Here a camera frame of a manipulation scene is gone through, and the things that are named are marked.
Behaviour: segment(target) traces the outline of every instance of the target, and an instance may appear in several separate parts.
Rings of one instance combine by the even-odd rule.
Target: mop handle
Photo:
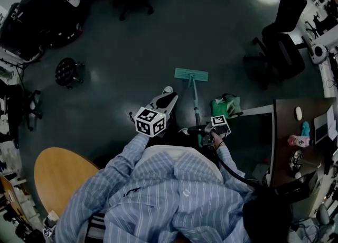
[[[201,119],[200,119],[200,110],[199,110],[199,99],[197,96],[197,88],[196,88],[196,82],[194,79],[193,75],[190,75],[190,81],[189,81],[189,87],[191,86],[191,82],[193,83],[193,87],[194,87],[194,110],[195,110],[195,118],[196,118],[196,125],[200,126],[201,125]],[[197,139],[198,139],[198,145],[199,148],[202,148],[202,135],[198,134],[197,135]]]

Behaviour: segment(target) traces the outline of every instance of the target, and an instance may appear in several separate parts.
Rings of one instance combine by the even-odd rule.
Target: pink object
[[[289,139],[287,139],[287,142],[291,146],[308,147],[310,144],[310,138],[306,136],[291,135],[289,136]]]

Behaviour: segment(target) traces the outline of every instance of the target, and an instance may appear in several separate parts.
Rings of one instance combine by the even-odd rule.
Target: hand
[[[220,147],[221,146],[221,143],[224,143],[224,141],[222,140],[222,138],[218,135],[218,134],[216,134],[215,132],[211,132],[211,135],[212,135],[212,137],[213,137],[213,146],[215,147],[215,149],[217,150],[218,149],[218,147]]]

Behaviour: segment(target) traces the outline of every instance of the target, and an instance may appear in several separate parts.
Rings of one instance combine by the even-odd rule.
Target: round wooden table
[[[75,191],[98,171],[72,151],[58,147],[42,151],[35,162],[34,180],[45,210],[54,210],[60,217]]]

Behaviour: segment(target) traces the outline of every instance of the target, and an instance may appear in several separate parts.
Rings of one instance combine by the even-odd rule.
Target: dark hair
[[[243,206],[244,227],[252,242],[286,243],[292,212],[290,205],[271,193],[260,193]]]

